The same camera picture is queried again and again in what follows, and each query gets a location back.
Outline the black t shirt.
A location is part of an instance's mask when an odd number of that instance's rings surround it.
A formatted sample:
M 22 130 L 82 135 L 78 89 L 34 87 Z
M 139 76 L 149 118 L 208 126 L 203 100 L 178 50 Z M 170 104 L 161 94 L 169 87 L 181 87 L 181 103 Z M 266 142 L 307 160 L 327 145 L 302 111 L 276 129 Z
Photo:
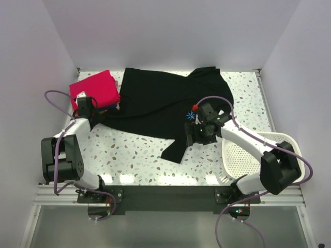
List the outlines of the black t shirt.
M 180 163 L 187 149 L 185 123 L 192 107 L 208 97 L 217 111 L 230 112 L 232 92 L 216 67 L 198 68 L 188 76 L 126 68 L 119 109 L 103 113 L 102 125 L 174 142 L 161 158 Z

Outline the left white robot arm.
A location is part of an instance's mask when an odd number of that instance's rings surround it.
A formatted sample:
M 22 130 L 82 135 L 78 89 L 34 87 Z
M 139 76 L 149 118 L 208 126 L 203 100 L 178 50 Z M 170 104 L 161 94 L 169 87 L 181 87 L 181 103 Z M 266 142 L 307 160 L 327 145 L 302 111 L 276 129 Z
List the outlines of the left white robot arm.
M 101 115 L 94 106 L 93 97 L 76 98 L 78 108 L 66 128 L 59 134 L 41 141 L 42 172 L 46 182 L 53 182 L 53 191 L 58 195 L 64 188 L 74 185 L 96 203 L 107 197 L 101 176 L 84 168 L 80 143 L 100 123 Z

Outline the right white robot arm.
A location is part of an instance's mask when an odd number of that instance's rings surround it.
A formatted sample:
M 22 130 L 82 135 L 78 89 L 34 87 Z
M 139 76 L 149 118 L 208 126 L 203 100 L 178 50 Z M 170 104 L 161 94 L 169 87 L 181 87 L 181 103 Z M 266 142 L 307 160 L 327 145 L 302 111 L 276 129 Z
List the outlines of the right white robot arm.
M 277 143 L 241 127 L 230 113 L 219 114 L 209 103 L 195 105 L 193 112 L 198 121 L 185 123 L 187 146 L 208 145 L 219 137 L 238 145 L 260 164 L 257 173 L 243 175 L 231 184 L 234 202 L 242 203 L 249 194 L 263 190 L 278 195 L 302 176 L 303 167 L 291 143 Z

